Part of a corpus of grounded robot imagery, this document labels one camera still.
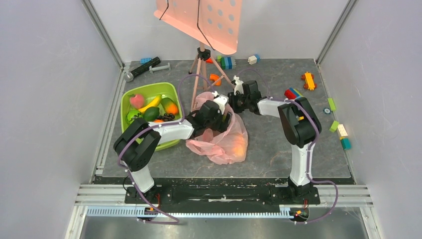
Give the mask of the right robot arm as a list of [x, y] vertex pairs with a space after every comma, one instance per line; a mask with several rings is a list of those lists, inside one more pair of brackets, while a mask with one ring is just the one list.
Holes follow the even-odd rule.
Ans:
[[321, 124], [305, 97], [277, 100], [263, 97], [256, 81], [232, 80], [234, 90], [228, 93], [229, 104], [235, 113], [245, 110], [280, 119], [285, 138], [292, 146], [292, 169], [288, 178], [287, 195], [291, 202], [300, 203], [313, 190], [312, 156]]

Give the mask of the fake peach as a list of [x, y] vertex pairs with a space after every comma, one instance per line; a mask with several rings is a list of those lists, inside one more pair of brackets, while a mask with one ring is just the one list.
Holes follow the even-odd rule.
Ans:
[[140, 109], [145, 104], [145, 98], [142, 94], [132, 94], [129, 96], [129, 102], [134, 109]]

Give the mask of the pink plastic bag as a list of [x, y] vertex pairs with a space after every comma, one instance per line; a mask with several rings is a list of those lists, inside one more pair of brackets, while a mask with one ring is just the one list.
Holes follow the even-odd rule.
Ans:
[[233, 109], [225, 106], [224, 115], [232, 113], [230, 125], [226, 132], [220, 133], [211, 129], [219, 112], [218, 105], [213, 102], [213, 94], [204, 92], [196, 96], [196, 108], [186, 117], [194, 127], [193, 135], [186, 140], [186, 147], [198, 155], [205, 155], [216, 164], [233, 164], [242, 162], [246, 157], [235, 157], [232, 153], [232, 138], [236, 134], [248, 139], [243, 120]]

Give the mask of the fake yellow orange fruit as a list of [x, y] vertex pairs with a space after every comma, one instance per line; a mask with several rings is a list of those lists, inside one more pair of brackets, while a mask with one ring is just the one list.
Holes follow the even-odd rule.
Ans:
[[241, 158], [246, 156], [248, 140], [240, 134], [236, 134], [232, 138], [232, 153], [233, 156]]

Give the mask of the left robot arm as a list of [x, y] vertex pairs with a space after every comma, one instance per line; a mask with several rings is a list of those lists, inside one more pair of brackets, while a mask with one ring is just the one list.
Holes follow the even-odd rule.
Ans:
[[220, 96], [207, 100], [199, 110], [179, 120], [152, 123], [137, 118], [129, 125], [116, 140], [113, 149], [138, 190], [139, 199], [150, 203], [156, 198], [154, 180], [148, 168], [156, 147], [164, 142], [196, 138], [207, 129], [225, 132], [231, 118], [231, 115], [224, 115], [227, 102], [227, 97]]

